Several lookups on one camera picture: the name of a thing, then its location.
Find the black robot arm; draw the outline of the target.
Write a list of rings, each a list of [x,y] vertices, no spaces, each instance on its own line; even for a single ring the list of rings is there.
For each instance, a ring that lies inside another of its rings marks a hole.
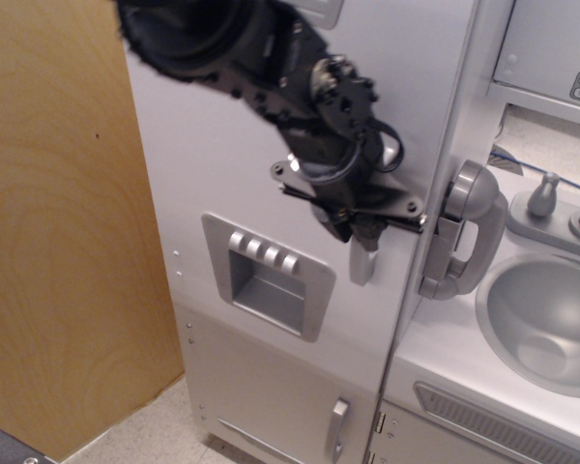
[[[309,202],[338,240],[374,251],[382,232],[421,232],[423,202],[385,160],[394,129],[378,120],[374,83],[361,76],[297,9],[281,1],[120,1],[130,50],[163,76],[241,99],[276,127],[292,158],[271,172]]]

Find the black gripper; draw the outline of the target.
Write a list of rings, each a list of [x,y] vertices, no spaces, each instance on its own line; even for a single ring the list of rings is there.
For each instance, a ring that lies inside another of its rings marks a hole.
[[[387,224],[415,233],[426,225],[423,200],[391,173],[375,171],[358,184],[349,177],[315,179],[295,159],[274,163],[270,172],[283,193],[314,204],[311,212],[337,240],[351,240],[347,219],[355,216],[355,237],[366,251],[378,250]]]

